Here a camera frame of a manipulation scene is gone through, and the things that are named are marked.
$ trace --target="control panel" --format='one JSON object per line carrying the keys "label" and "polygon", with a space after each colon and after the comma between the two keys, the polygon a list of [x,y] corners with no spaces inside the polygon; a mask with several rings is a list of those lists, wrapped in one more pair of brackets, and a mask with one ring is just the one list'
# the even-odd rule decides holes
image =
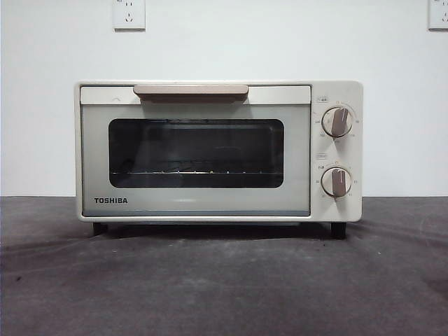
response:
{"label": "control panel", "polygon": [[319,83],[313,93],[311,214],[322,221],[357,221],[362,211],[362,85]]}

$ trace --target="oven foot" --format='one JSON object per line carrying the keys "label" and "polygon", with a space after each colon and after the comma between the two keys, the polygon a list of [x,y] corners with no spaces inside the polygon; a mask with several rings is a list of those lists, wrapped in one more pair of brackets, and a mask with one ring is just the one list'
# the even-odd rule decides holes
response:
{"label": "oven foot", "polygon": [[93,235],[98,236],[107,232],[107,224],[93,223]]}
{"label": "oven foot", "polygon": [[331,237],[334,239],[345,239],[345,227],[347,223],[331,223]]}

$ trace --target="cream toaster oven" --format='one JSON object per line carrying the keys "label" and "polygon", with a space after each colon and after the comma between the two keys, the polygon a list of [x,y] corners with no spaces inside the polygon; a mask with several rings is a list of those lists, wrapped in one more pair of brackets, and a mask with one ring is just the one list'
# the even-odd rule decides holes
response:
{"label": "cream toaster oven", "polygon": [[110,222],[345,223],[361,217],[356,81],[83,82],[76,196]]}

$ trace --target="toshiba logo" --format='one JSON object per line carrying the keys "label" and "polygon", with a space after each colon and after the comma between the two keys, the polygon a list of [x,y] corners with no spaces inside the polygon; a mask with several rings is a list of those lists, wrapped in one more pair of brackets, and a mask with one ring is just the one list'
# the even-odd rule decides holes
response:
{"label": "toshiba logo", "polygon": [[95,197],[94,200],[96,204],[127,203],[126,197]]}

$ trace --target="control knob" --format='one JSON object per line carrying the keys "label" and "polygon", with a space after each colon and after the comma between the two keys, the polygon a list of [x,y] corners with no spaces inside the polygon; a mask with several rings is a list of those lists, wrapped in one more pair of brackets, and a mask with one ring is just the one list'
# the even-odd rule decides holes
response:
{"label": "control knob", "polygon": [[343,168],[330,168],[322,175],[322,188],[329,196],[342,197],[351,187],[351,177]]}
{"label": "control knob", "polygon": [[350,132],[351,126],[352,117],[349,110],[345,107],[332,108],[323,115],[323,130],[333,138],[343,137]]}

